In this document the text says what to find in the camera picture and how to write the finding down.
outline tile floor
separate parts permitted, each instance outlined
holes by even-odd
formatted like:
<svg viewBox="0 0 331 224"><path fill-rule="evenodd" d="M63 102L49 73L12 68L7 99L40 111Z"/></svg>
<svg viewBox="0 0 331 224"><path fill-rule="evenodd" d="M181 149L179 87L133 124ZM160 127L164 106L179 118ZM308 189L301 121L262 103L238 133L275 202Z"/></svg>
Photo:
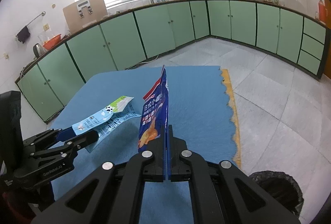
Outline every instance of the tile floor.
<svg viewBox="0 0 331 224"><path fill-rule="evenodd" d="M318 82L260 51L207 38L144 67L218 65L235 92L242 170L284 171L305 199L300 220L310 223L331 192L331 80Z"/></svg>

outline wall socket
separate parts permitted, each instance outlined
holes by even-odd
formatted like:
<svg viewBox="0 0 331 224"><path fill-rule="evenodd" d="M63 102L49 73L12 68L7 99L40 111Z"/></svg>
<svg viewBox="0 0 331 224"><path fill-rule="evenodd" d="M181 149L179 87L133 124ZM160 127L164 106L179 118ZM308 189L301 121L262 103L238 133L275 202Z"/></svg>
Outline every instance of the wall socket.
<svg viewBox="0 0 331 224"><path fill-rule="evenodd" d="M49 29L48 23L44 25L44 31L47 31Z"/></svg>

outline blue felt cloth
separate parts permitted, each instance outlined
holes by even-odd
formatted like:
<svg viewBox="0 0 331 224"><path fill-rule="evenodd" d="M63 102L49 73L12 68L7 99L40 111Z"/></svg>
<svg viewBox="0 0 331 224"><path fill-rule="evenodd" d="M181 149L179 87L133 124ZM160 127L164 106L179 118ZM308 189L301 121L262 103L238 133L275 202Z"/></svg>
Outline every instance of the blue felt cloth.
<svg viewBox="0 0 331 224"><path fill-rule="evenodd" d="M205 160L219 163L236 153L232 140L235 125L232 109L218 66L166 67L169 86L169 124L175 137ZM143 96L161 75L161 68L138 68L93 76L72 98L52 128L67 128L99 111L118 97L134 97L132 105L141 113ZM97 148L78 152L75 169L52 181L57 200L105 161L119 164L138 152L140 118L122 123ZM146 183L140 214L141 224L193 223L187 182Z"/></svg>

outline scalloped yellow trim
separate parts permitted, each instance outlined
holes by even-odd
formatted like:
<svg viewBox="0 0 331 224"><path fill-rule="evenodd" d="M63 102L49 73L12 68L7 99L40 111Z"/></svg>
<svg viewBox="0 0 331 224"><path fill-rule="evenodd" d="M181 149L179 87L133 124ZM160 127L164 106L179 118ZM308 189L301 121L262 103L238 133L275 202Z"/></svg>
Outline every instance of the scalloped yellow trim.
<svg viewBox="0 0 331 224"><path fill-rule="evenodd" d="M230 97L228 105L233 110L233 115L232 115L231 121L236 126L236 132L233 135L232 139L234 140L234 142L237 145L237 152L234 155L234 157L233 157L232 160L237 164L237 166L239 168L241 168L240 132L239 132L239 122L238 122L238 114L237 114L236 102L234 100L234 94L233 94L233 90L232 90L232 85L231 85L231 81L230 81L229 72L228 72L227 69L220 69L220 70L222 71L222 73L221 73L221 75L223 77L222 83L226 87L226 94L228 94L229 97Z"/></svg>

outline wooden countertop edge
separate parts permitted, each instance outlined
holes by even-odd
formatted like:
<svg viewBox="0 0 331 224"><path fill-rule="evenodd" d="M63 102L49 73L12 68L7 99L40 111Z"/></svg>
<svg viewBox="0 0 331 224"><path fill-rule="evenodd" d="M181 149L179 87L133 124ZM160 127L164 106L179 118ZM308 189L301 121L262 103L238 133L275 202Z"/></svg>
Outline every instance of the wooden countertop edge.
<svg viewBox="0 0 331 224"><path fill-rule="evenodd" d="M171 3L179 3L179 2L188 2L188 1L201 1L201 0L172 0L172 1L168 1L168 2L162 2L162 3L154 3L154 4L150 4L150 5L143 5L143 6L139 6L139 7L136 7L136 8L133 8L133 9L129 9L129 10L126 10L126 11L123 11L123 12L120 12L120 13L116 13L116 14L113 14L113 15L109 15L107 16L106 18L98 21L98 22L95 22L75 33L73 33L72 35L64 38L63 40L61 40L60 43L58 43L55 47L53 47L51 50L47 51L46 53L44 53L43 55L41 55L39 58L35 59L33 62L29 63L25 69L22 71L23 72L23 76L32 68L34 67L40 60L42 60L44 57L46 57L49 53L51 53L53 50L55 50L56 48L58 48L59 46L63 45L65 42L67 42L68 40L70 40L71 38L74 38L75 36L81 34L82 32L90 29L90 28L93 28L94 26L97 26L97 25L100 25L101 23L104 23L108 20L111 20L111 19L114 19L116 17L119 17L119 16L122 16L122 15L125 15L125 14L128 14L128 13L131 13L131 12L134 12L134 11L137 11L137 10L142 10L142 9L145 9L145 8L149 8L149 7L152 7L152 6L158 6L158 5L166 5L166 4L171 4ZM320 26L324 27L324 28L327 28L328 27L326 25L324 25L323 23L321 23L320 21L308 16L308 15L305 15L299 11L296 11L296 10L293 10L291 8L288 8L288 7L285 7L285 6L280 6L280 5L276 5L276 4L273 4L273 3L269 3L269 2L262 2L262 1L256 1L256 0L231 0L231 1L244 1L244 2L252 2L252 3L258 3L258 4L264 4L264 5L270 5L270 6L274 6L274 7L278 7L278 8L282 8L284 10L288 10L288 11L291 11L293 13L296 13L298 15L301 15L305 18L308 18L310 20L312 20L313 22L316 22L317 24L319 24ZM15 80L15 83L17 84L18 82L20 81L20 76Z"/></svg>

